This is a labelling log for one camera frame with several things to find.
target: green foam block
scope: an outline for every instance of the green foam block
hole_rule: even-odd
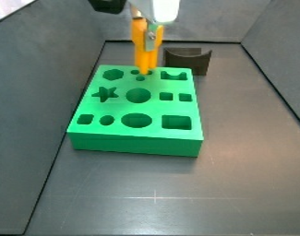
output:
[[[197,157],[203,140],[191,70],[100,65],[67,129],[75,149]]]

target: circular hole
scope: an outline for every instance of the circular hole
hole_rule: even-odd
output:
[[[151,124],[151,118],[143,113],[126,114],[120,121],[130,128],[143,128]]]
[[[136,75],[138,73],[139,73],[138,70],[132,70],[132,71],[131,71],[131,74],[132,74],[132,75]]]
[[[134,88],[127,91],[126,99],[132,103],[143,103],[150,99],[150,92],[143,88]]]
[[[100,118],[102,125],[110,125],[115,121],[115,118],[111,115],[106,115]]]
[[[136,81],[144,81],[144,77],[136,77],[135,80]]]

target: hexagonal hole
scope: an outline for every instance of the hexagonal hole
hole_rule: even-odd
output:
[[[116,80],[123,77],[123,72],[120,70],[112,69],[103,72],[103,78],[107,80]]]

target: dark gray surface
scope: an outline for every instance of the dark gray surface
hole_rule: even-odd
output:
[[[245,37],[270,0],[181,0],[179,15],[166,26],[165,40],[235,41]],[[104,38],[130,40],[130,8],[119,15],[98,13]]]
[[[242,45],[300,117],[300,0],[273,0]]]
[[[165,46],[213,50],[198,158],[75,151],[66,138],[27,235],[300,234],[300,123],[239,45]],[[107,43],[99,64],[131,63],[132,45]]]
[[[40,0],[0,22],[0,233],[23,233],[103,46],[88,2]]]
[[[35,0],[1,0],[0,1],[0,20],[12,14],[21,7],[32,3]]]

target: orange object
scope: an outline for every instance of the orange object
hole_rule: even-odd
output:
[[[157,66],[158,47],[163,40],[163,26],[155,30],[154,49],[146,52],[146,31],[147,22],[143,18],[132,19],[132,42],[134,42],[134,65],[139,68],[139,73],[146,75],[148,69]]]

